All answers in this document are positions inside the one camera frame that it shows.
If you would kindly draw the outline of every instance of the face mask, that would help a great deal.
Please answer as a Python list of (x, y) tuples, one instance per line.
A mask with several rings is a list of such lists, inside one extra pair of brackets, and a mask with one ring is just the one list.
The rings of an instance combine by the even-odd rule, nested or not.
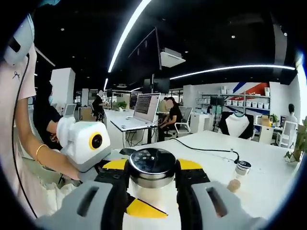
[(49, 103), (51, 104), (53, 101), (53, 97), (52, 96), (49, 96)]

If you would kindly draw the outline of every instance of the person sitting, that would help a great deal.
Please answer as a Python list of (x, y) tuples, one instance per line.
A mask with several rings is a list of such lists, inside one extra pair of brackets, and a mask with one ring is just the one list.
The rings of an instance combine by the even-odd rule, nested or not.
[(162, 101), (160, 101), (160, 103), (159, 103), (159, 112), (167, 113), (166, 100), (167, 100), (167, 97), (165, 97)]
[(102, 108), (103, 103), (102, 103), (102, 96), (103, 96), (103, 91), (100, 90), (99, 93), (96, 95), (95, 100), (93, 101), (92, 105), (94, 108), (94, 113), (96, 114), (96, 121), (103, 119), (104, 115), (104, 110)]
[(57, 127), (62, 116), (51, 106), (52, 100), (51, 83), (42, 82), (36, 92), (33, 123), (44, 144), (52, 150), (60, 151), (62, 146), (57, 139)]
[(290, 115), (285, 120), (297, 123), (297, 118), (294, 116), (294, 104), (289, 104), (288, 108)]
[(182, 120), (182, 114), (175, 99), (173, 97), (169, 97), (167, 98), (166, 103), (171, 109), (164, 121), (159, 124), (158, 141), (164, 141), (164, 132), (170, 129), (175, 129), (175, 123), (181, 122)]

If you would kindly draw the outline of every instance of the white shelving unit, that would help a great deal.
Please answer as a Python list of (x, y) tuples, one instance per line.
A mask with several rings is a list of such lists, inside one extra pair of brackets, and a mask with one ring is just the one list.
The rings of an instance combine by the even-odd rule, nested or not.
[[(204, 99), (204, 96), (223, 96), (223, 97), (243, 97), (243, 106), (238, 106), (238, 105), (224, 105), (224, 106), (229, 106), (229, 107), (237, 107), (237, 108), (243, 108), (243, 113), (246, 113), (246, 109), (259, 109), (259, 110), (265, 110), (265, 111), (270, 111), (270, 109), (264, 109), (264, 108), (254, 108), (254, 107), (246, 107), (246, 101), (247, 98), (267, 98), (269, 99), (269, 103), (271, 105), (271, 97), (267, 97), (267, 96), (262, 96), (262, 95), (250, 95), (250, 94), (246, 94), (246, 92), (244, 91), (244, 94), (238, 94), (238, 93), (233, 93), (233, 94), (222, 94), (222, 93), (212, 93), (212, 94), (203, 94), (201, 93), (201, 98), (199, 99)], [(198, 103), (201, 105), (209, 105), (208, 103)]]

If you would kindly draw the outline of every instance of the cardboard box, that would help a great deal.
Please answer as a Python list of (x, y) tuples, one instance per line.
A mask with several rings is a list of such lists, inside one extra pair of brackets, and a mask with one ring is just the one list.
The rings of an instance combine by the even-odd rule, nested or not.
[(262, 115), (261, 124), (262, 124), (263, 126), (271, 127), (269, 116), (267, 116), (267, 115)]

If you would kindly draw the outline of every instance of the laptop screen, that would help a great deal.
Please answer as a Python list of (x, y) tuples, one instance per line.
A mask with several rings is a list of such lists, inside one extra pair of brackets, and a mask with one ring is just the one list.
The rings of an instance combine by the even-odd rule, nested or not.
[(159, 98), (159, 93), (139, 95), (133, 116), (137, 119), (153, 123)]

